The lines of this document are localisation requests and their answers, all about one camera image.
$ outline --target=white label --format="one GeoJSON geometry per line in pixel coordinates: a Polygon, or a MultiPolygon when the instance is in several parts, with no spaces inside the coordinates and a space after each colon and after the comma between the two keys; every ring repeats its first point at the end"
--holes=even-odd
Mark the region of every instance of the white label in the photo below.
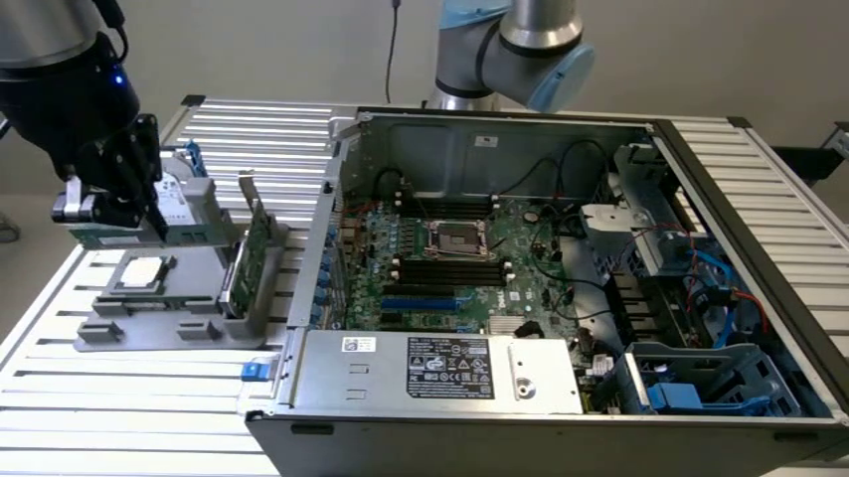
{"type": "Polygon", "coordinates": [[[191,226],[195,224],[195,218],[191,215],[191,209],[186,203],[180,181],[168,174],[162,174],[162,181],[154,184],[156,187],[156,195],[159,196],[159,212],[168,222],[170,226],[191,226]]]}
{"type": "Polygon", "coordinates": [[[374,353],[377,338],[374,336],[346,336],[342,338],[343,353],[374,353]]]}
{"type": "Polygon", "coordinates": [[[100,237],[99,241],[104,245],[130,245],[132,243],[142,243],[138,237],[100,237]]]}
{"type": "Polygon", "coordinates": [[[475,147],[499,147],[499,136],[475,136],[475,147]]]}
{"type": "Polygon", "coordinates": [[[607,355],[593,356],[593,368],[587,371],[591,376],[603,377],[613,371],[613,358],[607,355]]]}

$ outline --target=blue plastic clip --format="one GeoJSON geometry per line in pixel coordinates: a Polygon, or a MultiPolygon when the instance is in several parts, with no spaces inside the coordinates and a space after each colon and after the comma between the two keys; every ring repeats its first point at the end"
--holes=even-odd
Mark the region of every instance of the blue plastic clip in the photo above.
{"type": "Polygon", "coordinates": [[[649,388],[652,408],[661,414],[772,415],[769,397],[744,402],[702,402],[696,386],[689,383],[660,383],[649,388]]]}
{"type": "Polygon", "coordinates": [[[242,366],[242,382],[262,383],[271,375],[271,365],[263,363],[246,363],[242,366]]]}
{"type": "Polygon", "coordinates": [[[191,139],[186,144],[186,151],[188,152],[188,158],[191,160],[191,172],[195,177],[208,177],[207,168],[203,165],[203,156],[200,155],[200,146],[191,139]]]}

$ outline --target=warning label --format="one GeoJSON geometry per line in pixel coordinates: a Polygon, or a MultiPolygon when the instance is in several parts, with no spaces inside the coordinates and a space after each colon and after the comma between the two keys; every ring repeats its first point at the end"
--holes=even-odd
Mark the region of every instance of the warning label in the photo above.
{"type": "Polygon", "coordinates": [[[407,393],[426,399],[494,399],[489,341],[409,338],[407,393]]]}

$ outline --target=green circuit board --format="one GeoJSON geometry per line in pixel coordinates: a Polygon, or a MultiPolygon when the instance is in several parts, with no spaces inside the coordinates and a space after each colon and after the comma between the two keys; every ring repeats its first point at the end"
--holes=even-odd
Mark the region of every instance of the green circuit board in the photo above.
{"type": "MultiPolygon", "coordinates": [[[[381,330],[381,299],[383,286],[394,282],[390,276],[393,258],[402,256],[417,260],[473,259],[481,261],[507,260],[513,264],[515,278],[507,286],[457,286],[455,297],[459,309],[446,311],[405,311],[402,323],[395,328],[415,330],[454,331],[458,333],[505,332],[510,323],[535,321],[546,337],[566,337],[574,334],[574,324],[559,319],[551,304],[565,292],[566,285],[545,277],[534,266],[531,238],[537,246],[545,246],[539,267],[551,275],[566,277],[561,262],[550,260],[551,232],[545,221],[529,224],[525,212],[539,212],[539,206],[525,201],[502,204],[485,221],[466,221],[466,226],[483,224],[489,250],[485,257],[438,255],[430,248],[433,222],[439,218],[401,218],[387,204],[379,204],[369,212],[349,215],[349,225],[357,220],[357,243],[349,247],[350,299],[343,327],[346,329],[381,330]],[[543,303],[542,292],[547,290],[549,301],[543,303]]],[[[445,221],[459,224],[463,221],[445,221]]],[[[558,311],[570,315],[567,305],[558,305],[558,311]]]]}

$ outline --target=floor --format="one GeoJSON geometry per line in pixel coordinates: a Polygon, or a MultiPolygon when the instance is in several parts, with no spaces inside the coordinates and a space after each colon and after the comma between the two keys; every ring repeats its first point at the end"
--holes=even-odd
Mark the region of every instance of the floor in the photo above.
{"type": "Polygon", "coordinates": [[[0,196],[0,213],[21,229],[21,237],[0,243],[0,340],[24,315],[56,273],[75,240],[51,221],[54,197],[0,196]]]}

